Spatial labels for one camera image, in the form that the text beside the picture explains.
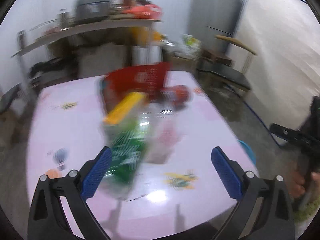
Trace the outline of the person's right hand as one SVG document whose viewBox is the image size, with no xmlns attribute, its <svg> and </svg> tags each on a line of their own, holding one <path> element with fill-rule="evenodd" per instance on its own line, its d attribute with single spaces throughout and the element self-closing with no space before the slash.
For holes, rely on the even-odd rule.
<svg viewBox="0 0 320 240">
<path fill-rule="evenodd" d="M 291 197 L 297 199 L 306 193 L 304 184 L 304 177 L 300 174 L 298 168 L 295 167 L 291 173 L 291 181 L 289 183 L 289 193 Z"/>
</svg>

